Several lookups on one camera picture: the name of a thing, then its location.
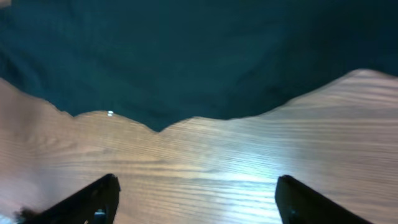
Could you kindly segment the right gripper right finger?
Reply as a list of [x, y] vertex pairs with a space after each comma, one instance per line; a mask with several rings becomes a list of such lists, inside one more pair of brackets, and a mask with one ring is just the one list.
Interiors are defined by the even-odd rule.
[[290, 175], [278, 178], [275, 202], [283, 224], [371, 224]]

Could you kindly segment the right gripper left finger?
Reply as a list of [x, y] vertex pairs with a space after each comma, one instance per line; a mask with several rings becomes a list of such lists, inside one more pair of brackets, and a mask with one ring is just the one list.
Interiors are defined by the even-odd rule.
[[22, 208], [19, 224], [113, 224], [121, 191], [118, 178], [106, 174], [43, 212]]

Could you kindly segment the black t-shirt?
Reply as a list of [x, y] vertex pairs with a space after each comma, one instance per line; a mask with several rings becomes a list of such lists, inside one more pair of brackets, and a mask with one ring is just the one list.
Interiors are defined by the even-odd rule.
[[257, 116], [360, 68], [397, 75], [391, 0], [33, 0], [1, 9], [1, 77], [161, 131]]

